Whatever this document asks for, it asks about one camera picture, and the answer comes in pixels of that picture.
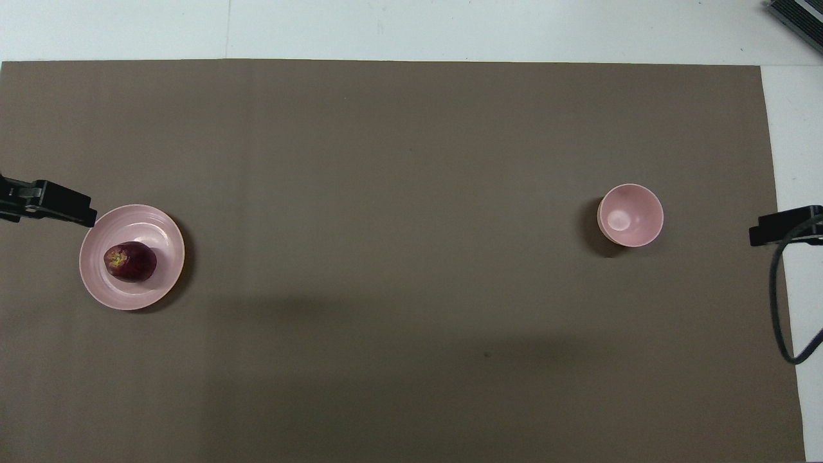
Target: bowl rim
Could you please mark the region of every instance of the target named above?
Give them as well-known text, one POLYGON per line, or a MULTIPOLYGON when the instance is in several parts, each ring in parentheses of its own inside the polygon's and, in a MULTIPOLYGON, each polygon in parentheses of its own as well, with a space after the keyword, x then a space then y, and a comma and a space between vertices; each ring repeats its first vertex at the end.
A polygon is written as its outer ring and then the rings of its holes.
POLYGON ((597 206, 597 225, 600 227, 600 232, 602 232, 602 234, 606 238, 608 238, 609 241, 611 241, 613 243, 616 243, 620 246, 631 247, 631 248, 646 246, 647 244, 649 244, 652 241, 656 240, 658 238, 658 236, 660 236, 660 232, 663 231, 663 224, 665 223, 665 221, 666 221, 666 213, 663 210, 663 204, 660 202, 660 198, 658 198, 658 196, 651 189, 649 189, 648 187, 643 186, 641 184, 637 184, 637 183, 624 183, 624 184, 620 184, 618 186, 615 186, 614 188, 610 189, 608 191, 608 193, 603 195, 602 199, 600 199, 600 204, 597 206), (604 225, 604 221, 603 221, 604 220, 603 219, 603 202, 605 202, 606 198, 608 198, 608 196, 610 194, 614 193, 615 190, 625 188, 627 186, 638 186, 641 189, 646 190, 646 192, 651 194, 652 198, 654 198, 655 203, 657 204, 658 208, 660 209, 660 227, 658 227, 657 231, 654 233, 654 235, 648 241, 644 241, 642 243, 635 244, 635 245, 628 245, 626 243, 622 243, 622 242, 618 241, 615 237, 612 237, 609 234, 608 227, 606 227, 604 225))

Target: apple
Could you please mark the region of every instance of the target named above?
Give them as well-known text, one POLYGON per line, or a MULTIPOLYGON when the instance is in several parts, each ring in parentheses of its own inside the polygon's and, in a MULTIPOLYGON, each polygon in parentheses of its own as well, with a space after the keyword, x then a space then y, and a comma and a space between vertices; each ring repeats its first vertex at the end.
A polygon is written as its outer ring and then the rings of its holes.
POLYGON ((157 267, 157 256, 139 241, 111 246, 103 255, 105 269, 116 279, 128 283, 146 281, 157 267))

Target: white table surface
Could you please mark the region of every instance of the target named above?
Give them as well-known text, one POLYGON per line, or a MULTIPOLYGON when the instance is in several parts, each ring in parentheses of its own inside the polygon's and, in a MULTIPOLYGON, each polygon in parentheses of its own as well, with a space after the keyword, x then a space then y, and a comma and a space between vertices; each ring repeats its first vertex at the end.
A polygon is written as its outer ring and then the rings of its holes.
MULTIPOLYGON (((823 54, 761 0, 0 2, 0 61, 160 58, 760 65, 778 206, 823 203, 823 54)), ((797 351, 823 327, 823 249, 790 246, 786 274, 797 351)), ((823 461, 823 352, 796 372, 806 458, 823 461)))

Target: black device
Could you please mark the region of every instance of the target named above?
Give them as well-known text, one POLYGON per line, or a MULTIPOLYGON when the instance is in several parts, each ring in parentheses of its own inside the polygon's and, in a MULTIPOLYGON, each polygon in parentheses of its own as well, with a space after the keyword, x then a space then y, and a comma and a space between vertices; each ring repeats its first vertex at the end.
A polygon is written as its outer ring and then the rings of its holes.
POLYGON ((811 339, 811 342, 796 357, 788 352, 783 331, 780 329, 780 316, 777 301, 777 273, 780 257, 786 246, 792 243, 809 245, 823 244, 823 206, 806 206, 757 218, 757 226, 749 228, 749 243, 752 246, 777 244, 769 267, 769 303, 771 306, 772 328, 780 355, 786 362, 798 365, 805 361, 823 344, 823 330, 811 339))
POLYGON ((809 45, 823 53, 823 0, 774 0, 766 8, 809 45))
POLYGON ((24 182, 0 175, 0 218, 19 222, 20 217, 56 218, 93 227, 97 211, 91 198, 48 180, 24 182))
MULTIPOLYGON (((752 246, 776 245, 798 224, 823 213, 823 206, 806 206, 779 213, 760 216, 757 226, 749 228, 749 243, 752 246)), ((823 245, 823 225, 812 224, 792 239, 792 243, 823 245)))

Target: black cable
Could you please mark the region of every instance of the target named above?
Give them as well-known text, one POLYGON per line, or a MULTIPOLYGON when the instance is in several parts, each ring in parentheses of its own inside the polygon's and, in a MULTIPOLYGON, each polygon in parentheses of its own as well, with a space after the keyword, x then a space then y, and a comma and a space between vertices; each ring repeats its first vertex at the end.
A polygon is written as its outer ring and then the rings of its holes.
POLYGON ((803 349, 802 352, 800 352, 800 355, 792 357, 792 355, 788 353, 786 341, 783 339, 783 331, 780 329, 780 315, 778 314, 777 307, 777 269, 780 265, 780 257, 783 255, 783 250, 786 249, 786 246, 788 246, 788 244, 797 238, 797 236, 804 230, 818 223, 823 223, 823 214, 818 214, 793 228, 786 235, 786 237, 783 238, 780 244, 778 244, 777 249, 774 250, 774 257, 772 257, 772 263, 769 267, 769 302, 771 304, 774 337, 777 339, 777 346, 780 348, 780 354, 783 355, 786 362, 789 362, 792 365, 799 365, 800 363, 803 363, 803 361, 809 358, 811 353, 813 353, 815 349, 823 343, 823 330, 820 330, 820 332, 818 332, 817 335, 811 339, 811 342, 805 349, 803 349))

